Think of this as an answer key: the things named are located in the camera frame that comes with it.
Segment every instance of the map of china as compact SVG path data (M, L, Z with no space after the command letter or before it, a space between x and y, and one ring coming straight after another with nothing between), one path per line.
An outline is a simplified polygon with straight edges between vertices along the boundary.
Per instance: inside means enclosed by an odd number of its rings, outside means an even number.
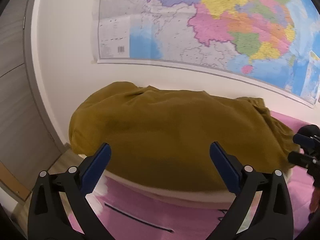
M235 44L240 54L255 59L277 59L295 38L294 24L285 4L289 0L159 0L163 6L194 4L188 21L195 38L205 46L210 40ZM252 66L244 67L243 72Z

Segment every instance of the floor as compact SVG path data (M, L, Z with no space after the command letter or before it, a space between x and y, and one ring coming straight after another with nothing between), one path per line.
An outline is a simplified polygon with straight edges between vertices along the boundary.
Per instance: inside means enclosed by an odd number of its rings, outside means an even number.
M49 169L50 174L65 172L70 166L78 166L83 161L79 155L74 154L71 150L67 150ZM60 192L61 200L67 214L71 212L71 207L64 192ZM13 212L15 222L21 227L22 231L28 233L28 212L31 201L31 195L27 199L24 206L19 205Z

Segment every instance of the olive brown blanket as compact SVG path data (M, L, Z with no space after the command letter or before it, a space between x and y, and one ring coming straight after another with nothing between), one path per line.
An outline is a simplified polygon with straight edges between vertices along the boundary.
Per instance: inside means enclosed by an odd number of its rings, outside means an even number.
M194 192L226 189L209 157L212 142L257 171L287 172L289 152L299 149L292 136L262 98L229 99L130 82L89 96L69 127L76 154L90 156L103 142L110 144L111 173L148 187Z

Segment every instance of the map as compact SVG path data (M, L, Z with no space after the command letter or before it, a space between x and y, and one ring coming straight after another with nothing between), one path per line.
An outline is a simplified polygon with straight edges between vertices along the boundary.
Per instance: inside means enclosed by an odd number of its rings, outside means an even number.
M316 103L320 15L311 0L99 0L98 24L99 63L219 69Z

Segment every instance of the gray wooden door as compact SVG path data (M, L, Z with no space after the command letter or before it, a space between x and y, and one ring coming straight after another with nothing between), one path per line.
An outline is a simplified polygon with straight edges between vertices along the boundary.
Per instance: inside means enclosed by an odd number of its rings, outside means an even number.
M28 82L23 52L27 1L10 0L0 16L0 180L20 200L62 153Z

